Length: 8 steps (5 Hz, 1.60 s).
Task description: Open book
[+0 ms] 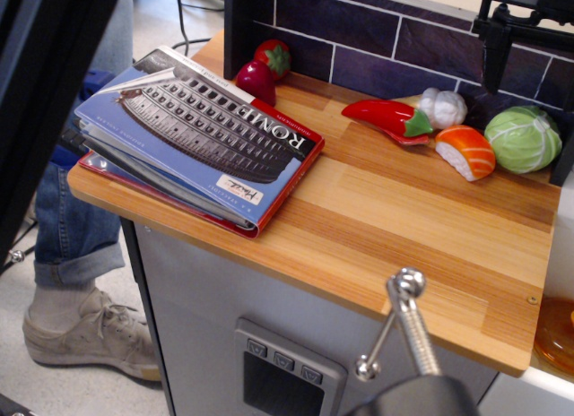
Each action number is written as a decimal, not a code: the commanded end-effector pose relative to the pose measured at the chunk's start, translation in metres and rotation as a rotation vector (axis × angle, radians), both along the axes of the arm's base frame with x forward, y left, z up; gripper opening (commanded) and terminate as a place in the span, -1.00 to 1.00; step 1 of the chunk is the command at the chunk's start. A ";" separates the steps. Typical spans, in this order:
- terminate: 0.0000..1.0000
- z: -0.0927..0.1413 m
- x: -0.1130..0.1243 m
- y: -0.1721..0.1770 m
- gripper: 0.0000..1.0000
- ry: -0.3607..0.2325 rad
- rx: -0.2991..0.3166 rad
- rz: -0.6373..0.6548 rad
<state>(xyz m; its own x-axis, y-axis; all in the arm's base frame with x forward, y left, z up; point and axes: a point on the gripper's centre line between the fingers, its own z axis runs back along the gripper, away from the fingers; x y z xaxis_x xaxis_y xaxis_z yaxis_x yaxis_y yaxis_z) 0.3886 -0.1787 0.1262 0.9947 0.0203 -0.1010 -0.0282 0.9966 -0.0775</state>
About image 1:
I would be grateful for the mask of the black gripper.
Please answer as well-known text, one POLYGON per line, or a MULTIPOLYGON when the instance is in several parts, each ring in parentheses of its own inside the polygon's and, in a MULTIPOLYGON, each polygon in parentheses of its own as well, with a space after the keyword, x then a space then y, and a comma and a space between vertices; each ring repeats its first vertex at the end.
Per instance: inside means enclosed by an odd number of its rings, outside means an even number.
POLYGON ((483 87, 498 92, 512 40, 571 42, 573 0, 482 0, 472 32, 483 40, 483 87))

